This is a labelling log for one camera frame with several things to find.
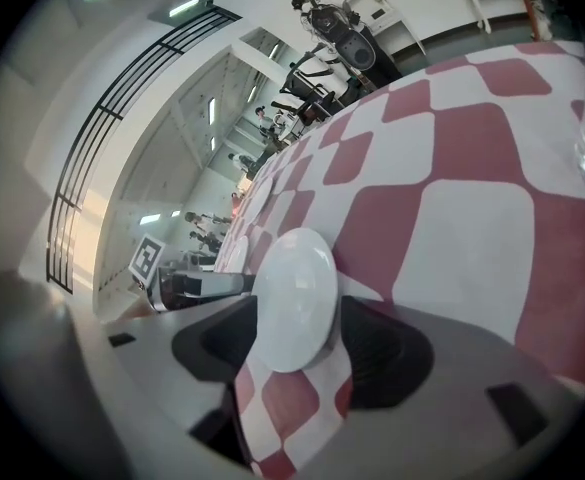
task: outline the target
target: balcony railing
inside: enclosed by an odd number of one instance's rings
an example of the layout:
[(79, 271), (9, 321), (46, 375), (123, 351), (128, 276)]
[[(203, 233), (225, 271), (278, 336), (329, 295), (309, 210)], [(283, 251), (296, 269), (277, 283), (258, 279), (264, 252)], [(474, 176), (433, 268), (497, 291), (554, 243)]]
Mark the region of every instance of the balcony railing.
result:
[(88, 114), (63, 165), (48, 225), (46, 277), (72, 293), (75, 223), (100, 153), (141, 93), (181, 55), (239, 17), (211, 7), (171, 30), (132, 61)]

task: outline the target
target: oval white plate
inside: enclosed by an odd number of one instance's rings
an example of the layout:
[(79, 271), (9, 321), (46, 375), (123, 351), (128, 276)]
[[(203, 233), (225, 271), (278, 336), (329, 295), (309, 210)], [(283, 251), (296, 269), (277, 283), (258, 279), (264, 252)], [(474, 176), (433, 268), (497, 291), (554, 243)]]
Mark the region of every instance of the oval white plate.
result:
[(252, 294), (258, 300), (255, 353), (271, 370), (300, 370), (332, 329), (338, 297), (332, 251), (311, 229), (287, 232), (265, 255)]
[(254, 196), (252, 196), (250, 205), (248, 206), (247, 210), (245, 211), (245, 215), (243, 216), (247, 224), (254, 221), (254, 219), (256, 219), (261, 213), (261, 210), (263, 210), (265, 203), (268, 201), (268, 197), (270, 197), (272, 183), (272, 177), (267, 178), (263, 183), (261, 183), (261, 186), (257, 189)]
[(239, 238), (239, 241), (234, 245), (234, 249), (232, 249), (232, 253), (223, 271), (228, 273), (242, 273), (243, 267), (245, 267), (245, 260), (248, 258), (249, 247), (250, 240), (247, 236)]

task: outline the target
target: fluorescent light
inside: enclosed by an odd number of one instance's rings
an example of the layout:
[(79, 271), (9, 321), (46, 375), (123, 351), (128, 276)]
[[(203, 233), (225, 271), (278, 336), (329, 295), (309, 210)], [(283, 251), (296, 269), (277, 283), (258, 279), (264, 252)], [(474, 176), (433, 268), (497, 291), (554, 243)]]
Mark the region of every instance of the fluorescent light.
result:
[(185, 2), (184, 4), (181, 4), (178, 7), (175, 7), (174, 9), (172, 9), (170, 11), (170, 18), (172, 16), (176, 16), (180, 12), (188, 10), (190, 7), (194, 7), (198, 3), (199, 3), (199, 0), (190, 0), (189, 2)]
[(149, 222), (156, 222), (160, 218), (161, 218), (160, 213), (157, 213), (155, 215), (146, 215), (141, 219), (141, 222), (139, 222), (139, 224), (148, 224)]
[(214, 104), (215, 104), (216, 100), (214, 98), (212, 98), (210, 100), (210, 103), (208, 103), (208, 118), (210, 121), (210, 124), (212, 124), (214, 122)]
[(254, 98), (255, 92), (256, 92), (256, 85), (254, 87), (252, 87), (252, 90), (250, 91), (250, 96), (248, 96), (248, 103), (250, 103), (252, 101), (252, 98)]
[(281, 45), (281, 43), (276, 43), (274, 45), (274, 48), (272, 48), (272, 51), (270, 52), (270, 58), (272, 58), (272, 57), (274, 57), (274, 55), (276, 55), (276, 52), (279, 49), (280, 45)]

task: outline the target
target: red and white checkered tablecloth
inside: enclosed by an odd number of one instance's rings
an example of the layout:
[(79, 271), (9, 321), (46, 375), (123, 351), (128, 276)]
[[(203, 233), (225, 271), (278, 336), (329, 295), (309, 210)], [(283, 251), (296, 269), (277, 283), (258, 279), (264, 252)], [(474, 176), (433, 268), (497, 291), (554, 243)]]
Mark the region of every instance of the red and white checkered tablecloth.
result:
[[(304, 226), (332, 246), (340, 289), (479, 325), (585, 385), (585, 185), (574, 144), (583, 48), (506, 46), (432, 66), (348, 107), (260, 171), (223, 244), (256, 273)], [(276, 180), (256, 222), (255, 189)], [(312, 368), (236, 379), (255, 472), (286, 479), (338, 430), (351, 393), (340, 338)]]

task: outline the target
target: ceiling light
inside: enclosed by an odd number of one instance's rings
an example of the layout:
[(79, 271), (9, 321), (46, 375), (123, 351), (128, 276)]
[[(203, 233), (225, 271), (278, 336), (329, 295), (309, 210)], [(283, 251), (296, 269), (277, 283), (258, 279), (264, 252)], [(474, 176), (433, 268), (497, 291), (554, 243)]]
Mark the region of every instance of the ceiling light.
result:
[(256, 92), (256, 85), (254, 87), (252, 87), (252, 90), (250, 91), (250, 96), (248, 96), (248, 103), (250, 103), (252, 101), (252, 98), (254, 98), (255, 92)]
[(199, 3), (199, 0), (190, 0), (189, 2), (185, 2), (184, 4), (175, 7), (170, 11), (170, 18), (172, 16), (176, 16), (180, 12), (187, 11), (190, 7), (194, 7), (196, 4)]
[(210, 121), (210, 124), (212, 124), (214, 122), (214, 104), (216, 103), (216, 100), (214, 98), (212, 98), (210, 100), (210, 103), (208, 103), (208, 119)]
[(143, 217), (141, 219), (141, 222), (139, 222), (139, 224), (148, 224), (150, 222), (156, 222), (160, 218), (161, 218), (161, 214), (160, 213), (157, 213), (155, 215), (146, 215), (145, 217)]
[(272, 51), (270, 52), (270, 56), (269, 56), (270, 59), (276, 55), (276, 52), (279, 49), (280, 44), (281, 43), (276, 43), (274, 45), (274, 48), (272, 48)]

